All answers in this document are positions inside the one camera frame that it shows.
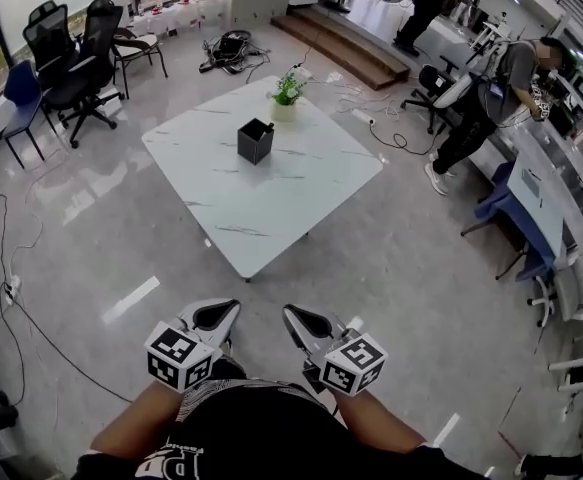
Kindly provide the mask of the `person's right forearm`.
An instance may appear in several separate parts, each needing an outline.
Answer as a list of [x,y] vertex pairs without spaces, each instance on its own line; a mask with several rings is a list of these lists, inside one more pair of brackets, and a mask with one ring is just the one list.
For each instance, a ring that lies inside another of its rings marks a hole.
[[345,425],[363,444],[404,454],[426,442],[420,433],[391,413],[368,391],[353,397],[334,390],[331,393]]

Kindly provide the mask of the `white marble table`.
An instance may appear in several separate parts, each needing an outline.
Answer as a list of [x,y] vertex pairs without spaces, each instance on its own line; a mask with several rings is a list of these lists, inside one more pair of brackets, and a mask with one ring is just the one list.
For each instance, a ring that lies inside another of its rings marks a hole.
[[258,164],[238,153],[238,131],[271,122],[268,76],[204,102],[142,141],[211,242],[244,279],[307,234],[382,170],[380,160],[306,98],[277,122]]

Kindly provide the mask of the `person's black printed shirt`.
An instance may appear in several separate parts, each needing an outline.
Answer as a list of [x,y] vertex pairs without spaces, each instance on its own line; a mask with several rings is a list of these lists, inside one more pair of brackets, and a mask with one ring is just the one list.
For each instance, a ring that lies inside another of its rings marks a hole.
[[426,441],[409,453],[367,446],[341,415],[269,390],[231,390],[176,419],[140,460],[91,448],[71,480],[484,480]]

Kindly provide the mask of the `potted green plant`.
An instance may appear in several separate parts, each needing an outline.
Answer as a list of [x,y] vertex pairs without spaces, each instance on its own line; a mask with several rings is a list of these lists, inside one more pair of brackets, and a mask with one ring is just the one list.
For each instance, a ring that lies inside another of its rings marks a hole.
[[274,122],[291,122],[296,118],[297,102],[303,96],[306,81],[295,72],[282,77],[271,98],[271,119]]

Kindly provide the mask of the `wooden steps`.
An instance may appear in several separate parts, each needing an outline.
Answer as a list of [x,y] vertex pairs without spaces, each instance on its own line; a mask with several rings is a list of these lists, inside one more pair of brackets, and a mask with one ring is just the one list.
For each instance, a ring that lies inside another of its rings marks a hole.
[[293,9],[271,24],[324,55],[374,91],[406,83],[410,68],[358,32],[313,8]]

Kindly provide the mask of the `white rimmed office chair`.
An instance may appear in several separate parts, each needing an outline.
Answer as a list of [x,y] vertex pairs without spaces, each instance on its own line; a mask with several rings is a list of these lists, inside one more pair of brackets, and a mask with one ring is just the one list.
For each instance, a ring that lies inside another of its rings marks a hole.
[[457,103],[472,87],[475,81],[473,73],[464,74],[458,81],[438,96],[432,103],[431,111],[442,115],[453,104]]

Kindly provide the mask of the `white workbench shelving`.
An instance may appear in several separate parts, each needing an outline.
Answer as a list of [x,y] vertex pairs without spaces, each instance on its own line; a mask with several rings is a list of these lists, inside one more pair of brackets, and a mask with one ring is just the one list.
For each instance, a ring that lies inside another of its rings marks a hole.
[[[534,39],[543,33],[556,32],[570,45],[576,57],[576,72],[583,77],[583,36],[575,17],[564,12],[552,17],[541,8],[544,0],[481,0],[480,4],[494,8],[497,14],[507,13],[507,26],[513,39]],[[583,98],[565,77],[554,74],[567,97],[583,110]],[[535,122],[528,111],[519,110],[485,144],[469,157],[484,174],[491,177],[496,167],[521,157],[544,183],[556,211],[562,215],[564,246],[583,256],[583,120],[573,132],[562,136],[548,120]]]

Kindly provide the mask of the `black mesh office chair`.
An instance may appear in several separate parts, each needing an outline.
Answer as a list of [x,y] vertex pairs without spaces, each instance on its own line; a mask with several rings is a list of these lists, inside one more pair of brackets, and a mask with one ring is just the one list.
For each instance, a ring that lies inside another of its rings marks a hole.
[[68,28],[68,7],[48,0],[29,15],[22,32],[33,54],[38,81],[50,89],[78,62],[79,50]]
[[117,123],[99,112],[98,108],[113,99],[125,99],[119,90],[105,97],[100,96],[101,90],[109,85],[115,74],[111,49],[122,14],[123,8],[115,5],[113,0],[94,0],[88,6],[78,63],[62,74],[44,96],[52,110],[64,112],[73,109],[71,114],[60,118],[64,127],[67,127],[69,120],[77,118],[69,138],[73,149],[79,146],[76,136],[88,116],[95,117],[111,129],[117,128]]

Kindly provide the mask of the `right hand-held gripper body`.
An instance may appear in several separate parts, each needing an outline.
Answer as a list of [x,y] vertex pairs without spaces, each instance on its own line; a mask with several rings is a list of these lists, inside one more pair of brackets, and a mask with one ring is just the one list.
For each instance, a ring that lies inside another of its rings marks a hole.
[[303,375],[318,394],[329,389],[355,397],[377,381],[387,358],[387,352],[368,333],[345,328],[308,355]]

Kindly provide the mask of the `black swivel office chair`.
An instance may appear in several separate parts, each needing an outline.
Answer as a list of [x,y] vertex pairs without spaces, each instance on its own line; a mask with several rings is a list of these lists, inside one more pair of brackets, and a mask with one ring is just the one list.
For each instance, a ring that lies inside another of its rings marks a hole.
[[447,117],[448,110],[436,107],[435,102],[456,82],[453,73],[458,70],[458,66],[444,55],[440,58],[446,63],[446,67],[441,70],[430,64],[425,65],[418,75],[420,87],[411,92],[411,99],[405,99],[400,103],[401,110],[414,106],[428,111],[427,133],[429,135],[438,135],[447,126],[453,127]]

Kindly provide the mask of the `blue chair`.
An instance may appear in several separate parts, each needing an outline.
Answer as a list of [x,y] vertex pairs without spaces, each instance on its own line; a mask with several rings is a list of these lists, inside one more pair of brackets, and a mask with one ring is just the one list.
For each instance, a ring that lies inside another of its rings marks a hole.
[[48,111],[43,108],[43,90],[30,60],[23,60],[10,68],[3,96],[14,105],[14,110],[1,133],[2,139],[21,168],[24,168],[24,164],[11,143],[11,139],[21,133],[27,135],[39,158],[45,162],[45,156],[30,130],[39,110],[42,111],[51,131],[54,134],[57,134],[57,131]]

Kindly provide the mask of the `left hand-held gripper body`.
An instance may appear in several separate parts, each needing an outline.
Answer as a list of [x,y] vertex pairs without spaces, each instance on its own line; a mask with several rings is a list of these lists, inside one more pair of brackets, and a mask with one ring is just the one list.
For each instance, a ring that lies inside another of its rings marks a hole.
[[208,321],[187,328],[160,321],[144,343],[149,375],[180,394],[200,384],[218,355],[217,331]]

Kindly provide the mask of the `row of clear water jugs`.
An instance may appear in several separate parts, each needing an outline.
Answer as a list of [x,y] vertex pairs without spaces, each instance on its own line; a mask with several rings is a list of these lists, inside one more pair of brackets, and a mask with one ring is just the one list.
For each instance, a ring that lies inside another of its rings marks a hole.
[[178,0],[168,7],[160,8],[157,13],[148,10],[142,15],[132,16],[123,27],[130,29],[136,36],[162,36],[204,25],[218,25],[223,17],[222,0]]

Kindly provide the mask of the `person's left forearm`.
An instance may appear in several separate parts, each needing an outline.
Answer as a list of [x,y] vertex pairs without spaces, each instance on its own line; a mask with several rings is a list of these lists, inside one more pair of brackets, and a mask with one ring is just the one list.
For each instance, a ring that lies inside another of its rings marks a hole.
[[90,448],[117,458],[140,460],[154,452],[169,432],[184,395],[151,383],[119,416],[100,431]]

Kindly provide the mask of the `beige cushioned chair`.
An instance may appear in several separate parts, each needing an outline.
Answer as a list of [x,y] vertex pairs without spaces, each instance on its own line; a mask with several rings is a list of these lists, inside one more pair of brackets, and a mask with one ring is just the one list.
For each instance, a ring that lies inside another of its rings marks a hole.
[[113,36],[111,51],[114,66],[113,83],[116,83],[116,74],[120,70],[122,73],[125,99],[130,98],[126,71],[131,62],[146,57],[149,64],[153,65],[153,57],[157,56],[164,77],[169,77],[158,37],[154,34],[137,36],[128,28],[117,28]]

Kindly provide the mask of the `black square pen holder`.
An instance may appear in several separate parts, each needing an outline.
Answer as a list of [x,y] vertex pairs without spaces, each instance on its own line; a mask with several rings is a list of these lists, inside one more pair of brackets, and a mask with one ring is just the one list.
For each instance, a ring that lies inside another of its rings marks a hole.
[[253,165],[257,165],[271,151],[274,131],[266,133],[267,124],[257,118],[237,130],[237,152]]

